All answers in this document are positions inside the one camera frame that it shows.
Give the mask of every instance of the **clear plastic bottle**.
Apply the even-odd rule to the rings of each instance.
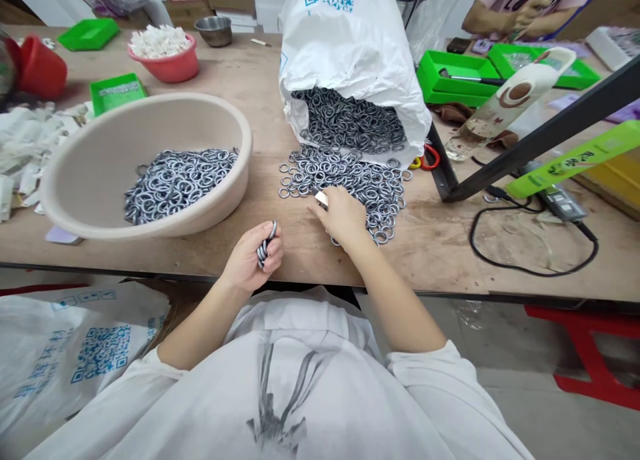
[[[574,61],[574,52],[554,47],[518,70],[447,142],[447,156],[464,161],[474,149],[488,144],[550,90]]]

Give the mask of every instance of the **white plastic bits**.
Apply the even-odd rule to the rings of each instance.
[[[181,27],[160,25],[156,28],[148,25],[145,31],[133,32],[129,46],[140,58],[157,59],[184,52],[191,43]]]

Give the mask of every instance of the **red scissors handle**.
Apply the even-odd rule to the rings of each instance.
[[[425,143],[425,153],[427,151],[433,155],[433,158],[435,159],[435,161],[433,162],[432,165],[430,165],[427,163],[426,155],[423,155],[422,157],[420,157],[420,168],[422,168],[422,170],[427,170],[427,171],[434,170],[435,168],[438,167],[438,165],[440,165],[440,154],[438,154],[435,148],[430,146],[430,144]]]

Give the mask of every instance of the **red plastic bowl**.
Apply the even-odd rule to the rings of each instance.
[[[22,74],[18,90],[43,100],[58,98],[67,82],[67,64],[35,35],[28,35],[20,48]]]
[[[142,63],[150,74],[165,83],[179,83],[194,78],[198,74],[198,57],[195,55],[196,41],[192,35],[186,34],[191,46],[177,55],[159,59],[144,59],[135,55],[131,47],[127,47],[129,56]]]

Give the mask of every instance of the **green container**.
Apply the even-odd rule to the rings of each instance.
[[[492,46],[491,50],[489,50],[488,57],[495,65],[495,68],[500,72],[500,75],[503,78],[510,78],[517,70],[514,68],[510,62],[508,55],[512,54],[521,54],[528,55],[531,61],[534,61],[542,52],[544,52],[545,48],[539,47],[527,47],[525,45],[508,45],[506,43],[496,43]],[[572,75],[567,75],[567,72],[573,70]],[[576,60],[573,62],[573,65],[570,66],[569,70],[567,70],[565,74],[558,79],[558,82],[555,84],[558,88],[566,88],[566,89],[575,89],[575,90],[584,90],[585,88],[589,88],[594,83],[600,80],[600,76],[591,70],[582,60]]]
[[[120,31],[114,19],[86,19],[58,37],[67,50],[102,50]]]
[[[462,93],[438,92],[431,90],[430,86],[423,84],[418,73],[418,82],[422,88],[422,98],[425,103],[450,103],[460,102],[468,107],[481,107],[491,97],[480,97],[478,95],[464,95]]]
[[[132,90],[117,92],[108,89],[118,89],[123,85],[137,83],[138,87],[131,86]],[[126,103],[145,98],[147,91],[145,86],[135,73],[128,73],[120,77],[114,77],[99,82],[93,82],[89,85],[91,90],[91,101],[93,102],[93,114],[99,117],[104,112],[113,110],[114,108]]]
[[[428,85],[432,91],[485,98],[489,98],[498,91],[499,87],[496,85],[444,78],[440,75],[442,69],[447,69],[450,75],[459,77],[500,78],[495,67],[485,58],[427,50],[420,61],[417,73],[420,86],[424,89],[423,84]]]

